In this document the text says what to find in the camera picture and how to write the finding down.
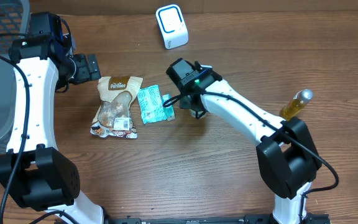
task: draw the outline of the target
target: small bottle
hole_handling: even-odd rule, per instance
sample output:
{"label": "small bottle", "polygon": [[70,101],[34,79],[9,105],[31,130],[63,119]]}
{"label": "small bottle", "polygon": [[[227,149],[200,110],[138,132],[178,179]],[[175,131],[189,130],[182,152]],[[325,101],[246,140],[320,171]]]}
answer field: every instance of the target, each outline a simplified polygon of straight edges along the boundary
{"label": "small bottle", "polygon": [[297,115],[312,99],[313,92],[311,90],[305,89],[299,91],[288,105],[285,105],[283,109],[280,110],[280,117],[289,121],[292,117]]}

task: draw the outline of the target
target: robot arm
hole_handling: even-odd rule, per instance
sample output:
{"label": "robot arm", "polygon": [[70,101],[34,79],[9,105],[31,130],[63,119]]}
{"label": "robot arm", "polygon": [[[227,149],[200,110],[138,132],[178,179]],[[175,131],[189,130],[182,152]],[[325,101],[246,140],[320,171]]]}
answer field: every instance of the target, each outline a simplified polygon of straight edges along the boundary
{"label": "robot arm", "polygon": [[[238,94],[225,80],[216,81],[205,89],[207,92],[221,93],[232,96],[245,105],[247,105],[255,113],[259,114],[263,119],[267,120],[277,129],[282,127],[283,118],[274,116],[258,106],[245,99]],[[201,102],[206,111],[222,117],[231,126],[239,130],[252,144],[257,146],[263,136],[271,136],[275,131],[260,122],[254,115],[244,109],[238,103],[228,100],[221,96],[201,95]]]}
{"label": "robot arm", "polygon": [[[274,219],[280,224],[300,223],[300,217],[306,217],[305,204],[300,212],[301,195],[310,188],[321,163],[294,145],[282,152],[280,146],[289,142],[281,138],[278,131],[288,133],[317,154],[306,124],[297,118],[286,122],[260,109],[234,91],[212,68],[198,62],[192,65],[180,58],[171,64],[167,75],[183,97],[180,108],[216,114],[250,139],[257,148],[260,174],[275,193]],[[278,131],[267,127],[244,106],[225,96],[240,101]]]}
{"label": "robot arm", "polygon": [[[63,36],[60,18],[48,12],[31,15],[30,31],[15,40],[9,56],[26,75],[29,83],[29,122],[20,170],[12,180],[9,194],[22,208],[36,211],[64,211],[79,223],[102,224],[103,209],[80,190],[74,163],[59,153],[53,130],[55,90],[100,78],[94,55],[73,55],[71,35]],[[19,152],[26,95],[18,70],[16,107],[7,154],[0,156],[0,183],[6,187]],[[37,169],[27,170],[33,164]]]}

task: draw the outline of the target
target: wire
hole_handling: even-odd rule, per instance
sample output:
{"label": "wire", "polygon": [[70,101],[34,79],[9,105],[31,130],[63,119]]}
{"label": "wire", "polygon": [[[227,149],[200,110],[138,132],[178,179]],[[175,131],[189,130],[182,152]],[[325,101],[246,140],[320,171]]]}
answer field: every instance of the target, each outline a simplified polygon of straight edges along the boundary
{"label": "wire", "polygon": [[77,64],[74,62],[74,60],[71,58],[71,57],[68,57],[68,59],[70,59],[73,64],[74,64],[74,72],[73,72],[73,75],[68,79],[68,80],[71,80],[72,78],[74,78],[74,75],[75,73],[77,72]]}
{"label": "wire", "polygon": [[75,219],[73,217],[71,217],[69,214],[65,213],[65,211],[59,211],[59,210],[45,213],[42,216],[40,216],[38,219],[30,222],[30,224],[36,224],[36,223],[42,221],[43,219],[45,219],[45,218],[47,218],[47,217],[49,217],[51,215],[56,215],[56,214],[59,214],[60,217],[62,217],[62,216],[66,217],[73,224],[79,224],[77,221],[75,221]]}
{"label": "wire", "polygon": [[62,17],[59,17],[61,22],[66,26],[67,32],[68,32],[68,38],[70,38],[70,46],[68,48],[68,51],[66,52],[66,54],[70,51],[70,49],[73,47],[73,39],[71,38],[71,31],[70,28],[68,28],[68,24],[66,22],[66,20],[64,20]]}
{"label": "wire", "polygon": [[69,84],[69,82],[67,81],[67,83],[66,83],[66,88],[63,90],[63,91],[57,91],[57,90],[55,90],[55,93],[65,93],[65,92],[67,92],[68,91],[68,88],[70,87],[70,84]]}
{"label": "wire", "polygon": [[182,99],[185,96],[200,96],[200,95],[213,95],[213,96],[220,96],[223,98],[227,98],[229,100],[232,100],[236,103],[238,103],[240,106],[242,106],[244,109],[246,109],[250,114],[252,114],[253,116],[255,116],[260,122],[262,122],[264,125],[268,126],[270,129],[276,131],[279,135],[281,135],[281,137],[283,137],[284,139],[286,139],[287,141],[291,142],[292,144],[294,144],[296,147],[301,148],[302,150],[306,151],[307,153],[309,153],[311,156],[313,156],[314,158],[316,158],[317,160],[319,160],[322,164],[324,164],[324,166],[326,166],[329,171],[331,171],[333,173],[333,176],[335,178],[335,183],[333,183],[330,186],[327,187],[319,187],[319,188],[315,188],[315,189],[310,189],[307,190],[305,192],[302,193],[301,195],[301,205],[300,205],[300,212],[299,212],[299,218],[300,218],[300,222],[303,220],[303,215],[302,215],[302,211],[303,211],[303,204],[305,201],[305,198],[307,197],[307,195],[309,193],[313,193],[313,192],[320,192],[320,191],[325,191],[325,190],[331,190],[334,189],[335,187],[337,187],[339,185],[339,176],[338,173],[335,171],[335,169],[327,162],[325,161],[323,158],[321,158],[320,156],[316,155],[314,152],[312,152],[310,149],[308,149],[307,147],[305,147],[304,145],[300,144],[297,140],[293,139],[291,136],[289,136],[287,133],[282,132],[281,130],[279,130],[278,128],[276,128],[275,126],[271,125],[268,121],[266,121],[265,119],[263,119],[261,116],[259,116],[255,111],[251,110],[247,105],[245,105],[243,102],[241,102],[240,100],[230,96],[230,95],[225,95],[222,93],[213,93],[213,92],[208,92],[208,91],[202,91],[199,93],[181,93],[177,96],[173,96],[172,98],[170,98],[169,100],[167,100],[166,102],[164,102],[163,106],[164,107],[168,107],[171,106],[173,104],[175,104],[177,101],[179,101],[180,99]]}
{"label": "wire", "polygon": [[[5,34],[0,34],[0,37],[3,36],[12,36],[12,35],[20,35],[20,36],[24,36],[26,37],[27,34],[20,34],[20,33],[5,33]],[[17,153],[17,158],[15,161],[15,164],[13,166],[12,169],[12,173],[10,174],[8,180],[7,180],[7,184],[5,187],[5,192],[4,195],[2,196],[2,200],[1,200],[1,206],[0,206],[0,224],[4,223],[4,211],[5,211],[5,204],[6,204],[6,200],[7,200],[7,196],[9,194],[9,191],[11,189],[12,186],[12,182],[15,178],[16,172],[20,166],[21,163],[21,159],[22,159],[22,153],[24,151],[24,146],[25,146],[25,140],[27,140],[27,125],[29,123],[29,111],[30,111],[30,90],[29,90],[29,82],[27,81],[27,78],[25,77],[24,72],[19,68],[19,66],[17,66],[14,62],[8,60],[7,58],[4,58],[2,56],[0,56],[0,59],[3,60],[4,62],[12,65],[14,68],[16,68],[16,70],[20,73],[20,75],[22,76],[23,82],[24,82],[24,88],[25,88],[25,113],[24,113],[24,124],[23,124],[23,133],[22,133],[22,142],[20,144],[20,149],[19,152]]]}

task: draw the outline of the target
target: bottle cap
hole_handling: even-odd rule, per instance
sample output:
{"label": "bottle cap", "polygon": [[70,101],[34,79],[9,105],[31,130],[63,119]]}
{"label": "bottle cap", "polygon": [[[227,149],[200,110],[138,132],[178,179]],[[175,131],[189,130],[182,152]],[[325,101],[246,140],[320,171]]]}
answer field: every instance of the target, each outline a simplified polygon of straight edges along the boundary
{"label": "bottle cap", "polygon": [[300,94],[298,95],[299,100],[304,101],[305,103],[308,103],[313,98],[313,91],[309,89],[302,90]]}

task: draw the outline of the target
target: pawtree package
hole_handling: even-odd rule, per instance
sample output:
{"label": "pawtree package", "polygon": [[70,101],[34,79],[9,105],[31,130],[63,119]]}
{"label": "pawtree package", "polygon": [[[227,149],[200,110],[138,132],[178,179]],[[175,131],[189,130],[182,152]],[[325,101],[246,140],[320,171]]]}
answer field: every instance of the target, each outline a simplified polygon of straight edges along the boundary
{"label": "pawtree package", "polygon": [[107,136],[137,138],[129,107],[136,99],[142,81],[143,78],[139,77],[102,77],[99,79],[98,90],[101,105],[93,118],[91,134],[102,138]]}

